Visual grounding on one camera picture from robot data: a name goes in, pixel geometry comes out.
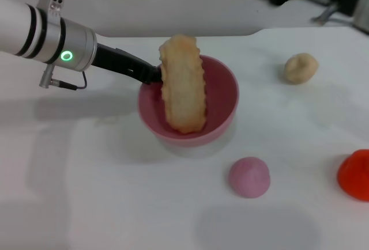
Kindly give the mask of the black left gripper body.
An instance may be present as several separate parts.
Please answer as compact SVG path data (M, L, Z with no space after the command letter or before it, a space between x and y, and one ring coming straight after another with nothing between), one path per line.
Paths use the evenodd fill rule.
M118 48L98 43L92 65L126 75L143 84L156 83L156 66Z

